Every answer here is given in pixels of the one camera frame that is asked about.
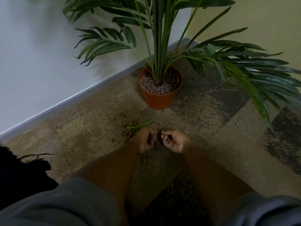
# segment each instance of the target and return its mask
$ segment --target palm plant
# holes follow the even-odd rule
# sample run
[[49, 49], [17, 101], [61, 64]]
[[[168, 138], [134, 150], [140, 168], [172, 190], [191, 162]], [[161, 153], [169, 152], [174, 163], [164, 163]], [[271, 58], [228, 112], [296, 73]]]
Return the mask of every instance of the palm plant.
[[[236, 80], [252, 97], [255, 106], [261, 116], [272, 126], [267, 112], [267, 101], [280, 111], [282, 104], [293, 109], [298, 109], [296, 103], [301, 102], [301, 94], [296, 87], [301, 87], [301, 82], [291, 77], [290, 73], [301, 74], [301, 71], [283, 66], [289, 64], [279, 59], [268, 57], [277, 54], [266, 54], [265, 49], [251, 43], [240, 43], [232, 40], [220, 40], [234, 33], [239, 33], [247, 28], [233, 30], [213, 37], [198, 45], [191, 47], [195, 39], [209, 28], [220, 17], [225, 15], [231, 7], [221, 12], [207, 23], [189, 42], [184, 51], [179, 51], [179, 45], [184, 37], [191, 20], [199, 7], [222, 7], [234, 4], [232, 0], [68, 0], [64, 14], [73, 22], [77, 21], [88, 11], [94, 13], [95, 8], [116, 14], [112, 22], [116, 23], [120, 30], [111, 28], [93, 27], [95, 30], [81, 30], [86, 34], [79, 43], [92, 39], [78, 55], [80, 59], [84, 54], [85, 59], [81, 63], [87, 63], [99, 55], [121, 49], [136, 47], [136, 39], [129, 26], [140, 26], [148, 48], [148, 62], [152, 70], [152, 76], [156, 84], [161, 84], [169, 66], [179, 58], [186, 58], [198, 75], [205, 73], [219, 77], [225, 84], [229, 78]], [[171, 27], [179, 12], [183, 8], [194, 7], [190, 19], [182, 36], [177, 43], [171, 58], [165, 63]], [[151, 57], [148, 39], [145, 29], [152, 30], [154, 39], [154, 60]]]

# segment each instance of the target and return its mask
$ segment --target pot rim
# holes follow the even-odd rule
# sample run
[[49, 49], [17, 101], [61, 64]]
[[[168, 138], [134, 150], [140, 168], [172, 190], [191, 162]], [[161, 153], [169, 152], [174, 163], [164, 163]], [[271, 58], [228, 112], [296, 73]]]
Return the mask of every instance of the pot rim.
[[[148, 69], [148, 68], [144, 68], [144, 69], [139, 73], [139, 75], [140, 75], [142, 72], [144, 72], [146, 69]], [[163, 95], [152, 94], [152, 93], [147, 92], [147, 91], [142, 87], [141, 81], [139, 81], [139, 86], [140, 86], [140, 88], [141, 88], [143, 91], [145, 91], [147, 94], [155, 95], [155, 96], [165, 96], [165, 95], [169, 95], [169, 94], [172, 94], [172, 93], [177, 92], [177, 91], [181, 88], [182, 83], [183, 83], [182, 75], [180, 74], [180, 72], [179, 72], [177, 69], [175, 69], [175, 68], [173, 68], [173, 67], [169, 67], [168, 69], [175, 70], [175, 71], [176, 71], [176, 74], [178, 74], [178, 75], [180, 76], [180, 85], [179, 85], [179, 87], [178, 87], [176, 90], [174, 90], [174, 91], [172, 91], [172, 92], [170, 92], [170, 93], [167, 93], [167, 94], [163, 94]]]

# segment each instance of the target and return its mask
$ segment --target yellow wall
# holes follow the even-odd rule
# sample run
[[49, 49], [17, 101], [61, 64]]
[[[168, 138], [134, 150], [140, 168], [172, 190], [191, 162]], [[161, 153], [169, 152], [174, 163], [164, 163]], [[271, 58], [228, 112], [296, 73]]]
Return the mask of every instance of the yellow wall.
[[[301, 0], [233, 0], [231, 10], [203, 32], [196, 40], [201, 42], [235, 29], [247, 30], [225, 37], [239, 42], [254, 43], [301, 70]], [[198, 9], [187, 36], [195, 34], [227, 7]], [[301, 80], [301, 75], [294, 75]]]

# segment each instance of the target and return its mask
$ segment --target person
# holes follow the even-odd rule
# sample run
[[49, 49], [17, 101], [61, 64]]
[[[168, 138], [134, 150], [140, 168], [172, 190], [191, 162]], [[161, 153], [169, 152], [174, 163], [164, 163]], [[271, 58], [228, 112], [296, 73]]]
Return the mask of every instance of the person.
[[[0, 225], [127, 224], [124, 204], [138, 155], [153, 147], [155, 136], [156, 131], [151, 128], [140, 129], [122, 147], [88, 163], [54, 190], [35, 194], [0, 211]], [[259, 195], [178, 131], [162, 131], [161, 138], [167, 148], [186, 159], [213, 225], [301, 224], [300, 200]]]

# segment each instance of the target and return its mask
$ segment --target speckled carpet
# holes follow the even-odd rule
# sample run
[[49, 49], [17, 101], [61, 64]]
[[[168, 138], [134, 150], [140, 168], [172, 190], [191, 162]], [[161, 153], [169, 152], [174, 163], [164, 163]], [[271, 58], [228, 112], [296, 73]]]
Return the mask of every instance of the speckled carpet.
[[[153, 127], [186, 133], [257, 192], [301, 198], [301, 117], [287, 108], [285, 114], [270, 109], [277, 138], [245, 91], [216, 78], [201, 79], [184, 59], [173, 67], [182, 74], [183, 85], [169, 109], [147, 107], [137, 70], [5, 144], [18, 156], [55, 154], [44, 158], [52, 166], [48, 175], [61, 183], [84, 164], [121, 146], [126, 138], [120, 134], [121, 124], [155, 118]], [[120, 112], [126, 117], [118, 116]], [[127, 198], [131, 224], [208, 225], [183, 158], [166, 148], [147, 154], [152, 157], [137, 163]]]

